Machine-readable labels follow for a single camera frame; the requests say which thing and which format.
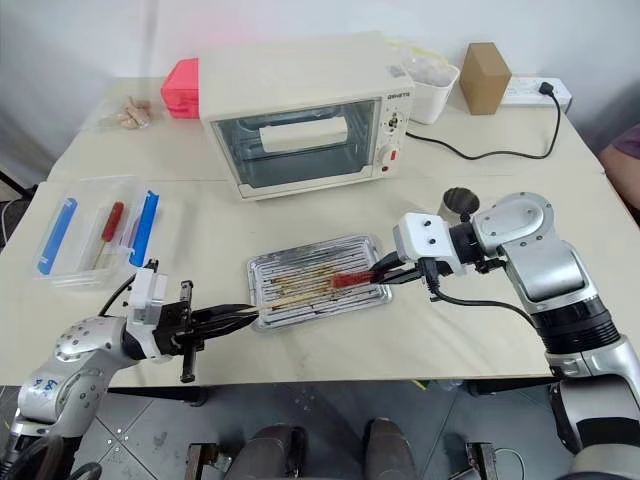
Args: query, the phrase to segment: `white cord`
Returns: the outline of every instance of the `white cord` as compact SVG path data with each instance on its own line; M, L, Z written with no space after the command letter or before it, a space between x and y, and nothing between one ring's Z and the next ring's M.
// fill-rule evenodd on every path
M2 213L0 214L0 222L2 222L2 239L4 240L4 246L7 246L7 241L9 240L7 238L7 227L4 224L4 214L7 211L7 208L9 208L9 205L11 205L12 203L18 201L18 199L14 199L11 200L10 202L5 203L4 207L2 207Z
M524 467L524 460L522 458L522 455L520 455L518 452L516 452L515 450L513 450L511 448L496 448L496 453L500 453L500 452L512 453L513 455L515 455L518 458L518 461L520 462L520 466L522 467L522 480L525 480L525 478L527 476L527 470Z

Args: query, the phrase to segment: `blue plastic stick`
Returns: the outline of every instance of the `blue plastic stick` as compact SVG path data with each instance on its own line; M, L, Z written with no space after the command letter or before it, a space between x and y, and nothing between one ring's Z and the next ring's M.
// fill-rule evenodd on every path
M51 273L53 262L56 259L56 255L58 255L58 250L60 250L60 245L62 245L62 240L64 239L65 233L67 233L67 228L71 223L71 218L73 218L73 213L76 211L77 206L78 202L75 198L69 197L64 200L62 210L60 210L58 214L56 224L53 226L53 230L51 230L49 240L47 240L47 244L38 262L38 270L43 275L49 275L49 273Z
M138 222L136 238L133 240L133 252L129 255L129 263L136 267L141 267L144 263L147 244L151 236L151 227L153 226L153 219L156 216L156 208L158 207L158 198L160 198L160 196L152 191L147 192L147 198L144 201L144 207L142 208L142 214Z

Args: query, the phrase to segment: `black cable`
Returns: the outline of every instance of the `black cable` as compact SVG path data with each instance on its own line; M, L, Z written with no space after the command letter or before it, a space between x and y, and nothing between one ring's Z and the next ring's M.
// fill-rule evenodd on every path
M443 302L452 303L454 305L460 305L462 307L500 307L506 308L507 310L511 310L512 312L516 312L522 318L524 318L529 325L533 326L533 322L529 315L526 312L515 305L511 305L510 303L498 302L496 300L462 300L460 298L450 297L440 291L440 288L434 287L429 288L429 291L435 295L437 298L442 300Z
M454 146L449 145L447 142L443 142L442 140L437 140L435 138L429 138L429 137L421 137L419 135L415 135L410 132L407 132L407 136L411 138L415 138L416 140L422 140L425 142L442 145L443 147L448 148L453 153L455 153L456 155L466 160L479 160L481 158L489 157L491 155L514 155L516 157L525 157L525 158L532 158L534 160L541 160L543 158L547 158L549 155L551 155L551 152L553 151L553 147L556 144L556 139L558 138L558 130L560 129L560 117L562 116L561 110L560 110L560 104L558 103L558 100L556 99L556 96L553 94L553 92L543 93L543 95L547 95L551 97L551 100L553 100L553 103L555 103L556 105L556 129L553 132L553 137L551 138L551 144L549 145L549 149L547 150L546 153L542 155L532 155L530 153L514 152L512 150L496 150L495 152L487 152L487 153L482 153L480 155L467 155L465 153L462 153L460 150L458 150Z
M147 264L144 266L144 268L152 268L154 272L157 272L158 261L149 260ZM113 305L113 302L115 302L118 299L118 297L122 294L122 292L124 292L129 287L129 285L133 283L135 279L136 279L136 274L134 273L129 278L127 278L127 280L125 280L125 282L122 285L120 285L115 292L113 292L113 295L109 297L109 300L107 300L107 303L105 303L104 306L98 312L99 317L104 317L107 314L107 310L109 310L109 307Z
M427 288L432 295L442 300L443 302L452 303L453 305L459 305L462 307L499 307L506 308L512 312L517 313L524 318L532 327L533 322L531 318L524 310L511 305L510 303L498 302L496 300L462 300L460 298L450 297L440 291L440 281L438 280L438 266L433 258L420 258L418 260L418 268L427 282Z
M51 480L58 470L63 452L64 441L62 437L58 435L40 437L20 453L20 456L3 475L2 479L22 480L35 478L37 480Z
M102 467L100 464L96 462L89 462L85 463L73 472L67 480L80 480L81 478L84 478L84 480L98 480L100 475L102 475Z

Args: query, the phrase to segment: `metal cup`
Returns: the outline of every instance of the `metal cup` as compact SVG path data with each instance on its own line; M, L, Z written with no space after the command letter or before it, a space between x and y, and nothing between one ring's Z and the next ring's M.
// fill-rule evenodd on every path
M466 222L471 214L480 208L480 200L468 188L450 188L442 196L442 203L438 209L441 216L449 225Z

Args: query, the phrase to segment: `black wire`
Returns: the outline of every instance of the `black wire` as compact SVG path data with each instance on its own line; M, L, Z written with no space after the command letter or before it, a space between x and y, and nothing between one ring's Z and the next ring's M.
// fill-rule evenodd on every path
M442 140L437 140L435 138L429 138L429 137L421 137L419 135L415 135L410 132L407 132L407 136L411 138L415 138L417 140L423 140L425 142L442 145L443 147L451 150L456 155L467 160L479 160L480 158L489 157L491 155L515 155L516 157L525 157L525 158L533 158L534 160L541 160L543 158L547 158L549 155L551 155L551 152L553 151L553 147L556 144L556 139L558 138L558 129L560 128L560 117L562 116L560 111L560 104L558 103L556 96L553 93L549 93L548 95L551 97L551 100L553 100L553 103L555 103L556 105L556 114L557 114L556 129L553 132L553 137L551 138L551 144L549 145L549 150L547 150L547 153L544 153L542 155L532 155L530 153L514 152L512 150L496 150L495 152L487 152L487 153L482 153L480 155L467 155L465 153L462 153L460 150L458 150L454 146L449 145L446 142L443 142Z
M147 264L144 266L144 268L153 268L153 271L157 272L158 261L149 260ZM127 278L127 280L125 280L125 282L122 285L120 285L115 292L113 292L113 295L109 297L109 300L107 300L107 303L105 303L104 306L98 312L99 317L104 317L107 314L107 310L109 310L109 307L113 305L113 302L115 302L118 299L118 297L122 294L122 292L124 292L129 287L129 285L133 283L135 279L136 279L136 274L134 273L129 278Z
M454 305L460 305L462 307L500 307L500 308L506 308L507 310L511 310L512 312L516 312L518 315L520 315L522 318L524 318L529 323L529 325L531 325L532 327L534 326L533 322L531 321L531 318L529 317L529 315L527 315L527 313L524 310L521 310L520 308L516 307L515 305L511 305L510 303L498 302L496 300L462 300L460 298L450 297L449 295L446 295L446 294L442 293L440 291L440 288L436 287L436 286L429 287L429 291L432 294L434 294L437 298L442 300L443 302L452 303Z
M84 480L98 480L102 475L102 467L99 463L89 462L78 468L67 480L80 480L82 476L88 473L89 475Z
M53 479L60 466L63 453L64 441L62 437L58 435L40 437L20 453L11 468L2 476L2 479L23 479L27 478L27 473L31 477L35 468L38 470L31 478Z
M113 302L117 300L117 298L122 294L122 292L124 292L129 287L129 285L133 283L135 279L136 279L136 274L134 273L122 285L120 285L115 292L113 292L113 295L109 297L109 300L107 300L107 303L105 303L104 306L98 312L99 317L104 317L107 314L107 310L109 310L109 307L113 304Z

